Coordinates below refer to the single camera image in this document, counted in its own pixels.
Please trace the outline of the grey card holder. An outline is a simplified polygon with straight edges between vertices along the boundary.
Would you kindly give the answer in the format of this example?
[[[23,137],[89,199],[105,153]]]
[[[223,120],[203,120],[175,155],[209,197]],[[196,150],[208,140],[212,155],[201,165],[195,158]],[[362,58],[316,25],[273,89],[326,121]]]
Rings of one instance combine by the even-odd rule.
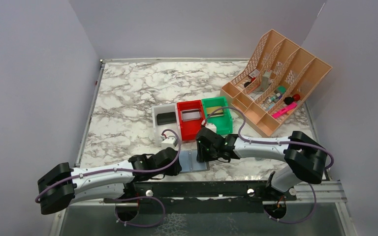
[[[197,161],[197,150],[182,150],[179,154],[181,173],[208,171],[209,163]]]

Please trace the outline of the green plastic bin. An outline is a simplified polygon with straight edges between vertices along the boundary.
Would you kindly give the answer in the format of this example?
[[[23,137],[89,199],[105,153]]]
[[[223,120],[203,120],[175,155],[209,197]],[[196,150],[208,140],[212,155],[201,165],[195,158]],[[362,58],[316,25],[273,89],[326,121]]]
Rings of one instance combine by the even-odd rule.
[[[201,100],[205,117],[209,116],[214,110],[221,107],[228,107],[227,99],[224,96],[205,98]],[[233,132],[232,116],[229,109],[220,109],[216,111],[208,120],[216,127],[216,133],[227,135]]]

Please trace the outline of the red plastic bin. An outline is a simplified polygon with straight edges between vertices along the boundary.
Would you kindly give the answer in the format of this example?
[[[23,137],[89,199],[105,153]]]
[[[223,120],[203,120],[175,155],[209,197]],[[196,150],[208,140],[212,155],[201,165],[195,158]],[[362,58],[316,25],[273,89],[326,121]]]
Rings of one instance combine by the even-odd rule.
[[[176,105],[182,140],[195,140],[205,118],[201,100],[177,102]]]

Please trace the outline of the black card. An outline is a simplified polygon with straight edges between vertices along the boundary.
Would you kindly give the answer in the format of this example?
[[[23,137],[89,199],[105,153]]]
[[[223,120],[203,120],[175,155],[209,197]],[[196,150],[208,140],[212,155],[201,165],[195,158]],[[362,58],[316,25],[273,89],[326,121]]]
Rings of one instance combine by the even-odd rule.
[[[157,125],[166,125],[171,123],[176,123],[176,113],[175,112],[166,112],[159,113],[156,115],[156,124]]]

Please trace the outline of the white plastic bin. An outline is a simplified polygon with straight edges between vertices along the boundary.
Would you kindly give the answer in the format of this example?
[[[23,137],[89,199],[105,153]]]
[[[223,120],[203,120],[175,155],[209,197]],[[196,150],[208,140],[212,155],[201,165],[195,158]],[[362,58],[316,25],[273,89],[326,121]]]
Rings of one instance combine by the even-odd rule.
[[[180,125],[178,124],[178,115],[177,115],[177,106],[176,103],[169,103],[164,105],[155,105],[151,107],[152,111],[152,119],[153,119],[153,130],[154,130],[154,141],[155,144],[159,147],[161,146],[160,143],[162,141],[162,132],[165,129],[171,129],[175,131],[179,138],[181,138],[180,132]],[[157,125],[156,124],[156,115],[159,113],[166,113],[166,112],[175,112],[176,113],[176,123],[166,124],[166,125]]]

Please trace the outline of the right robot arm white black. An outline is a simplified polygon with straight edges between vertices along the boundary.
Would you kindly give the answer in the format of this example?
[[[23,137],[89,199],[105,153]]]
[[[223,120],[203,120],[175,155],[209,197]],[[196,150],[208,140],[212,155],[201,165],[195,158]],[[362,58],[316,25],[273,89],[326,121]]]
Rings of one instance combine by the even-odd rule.
[[[306,182],[320,184],[325,170],[327,153],[324,148],[301,131],[281,138],[242,137],[218,135],[203,127],[196,135],[197,161],[230,161],[243,158],[264,158],[287,164],[271,174],[267,187],[282,194],[293,186]]]

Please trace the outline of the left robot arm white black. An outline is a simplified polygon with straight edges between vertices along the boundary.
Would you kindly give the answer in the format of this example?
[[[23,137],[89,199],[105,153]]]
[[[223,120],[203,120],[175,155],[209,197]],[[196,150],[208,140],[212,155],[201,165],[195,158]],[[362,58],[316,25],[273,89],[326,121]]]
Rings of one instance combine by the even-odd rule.
[[[171,147],[156,154],[134,155],[129,160],[96,168],[72,168],[64,162],[56,165],[38,182],[35,202],[43,215],[67,208],[70,204],[98,198],[120,198],[126,186],[157,175],[176,176],[182,170],[180,151]]]

